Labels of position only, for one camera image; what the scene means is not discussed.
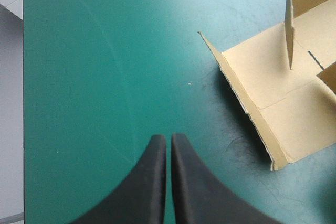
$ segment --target cardboard box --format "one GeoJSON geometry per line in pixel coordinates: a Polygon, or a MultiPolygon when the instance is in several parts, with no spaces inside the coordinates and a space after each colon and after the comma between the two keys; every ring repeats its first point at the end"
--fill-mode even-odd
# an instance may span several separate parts
{"type": "Polygon", "coordinates": [[[336,142],[336,0],[287,0],[284,22],[222,53],[200,34],[254,123],[271,170],[336,142]]]}

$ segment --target black object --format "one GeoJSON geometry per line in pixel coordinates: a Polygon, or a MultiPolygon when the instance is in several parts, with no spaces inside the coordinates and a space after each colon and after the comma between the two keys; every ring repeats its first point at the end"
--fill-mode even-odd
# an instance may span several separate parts
{"type": "Polygon", "coordinates": [[[122,183],[73,224],[162,224],[166,194],[166,141],[155,135],[122,183]]]}
{"type": "Polygon", "coordinates": [[[171,162],[176,224],[279,224],[225,187],[184,134],[172,137],[171,162]]]}

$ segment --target green cutting mat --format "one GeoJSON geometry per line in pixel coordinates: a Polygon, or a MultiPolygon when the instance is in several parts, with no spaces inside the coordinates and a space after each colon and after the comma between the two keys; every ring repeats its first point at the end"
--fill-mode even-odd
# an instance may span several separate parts
{"type": "Polygon", "coordinates": [[[264,213],[333,223],[335,146],[270,172],[197,34],[228,49],[284,12],[285,0],[24,0],[25,223],[74,220],[122,181],[152,134],[170,145],[173,132],[264,213]]]}

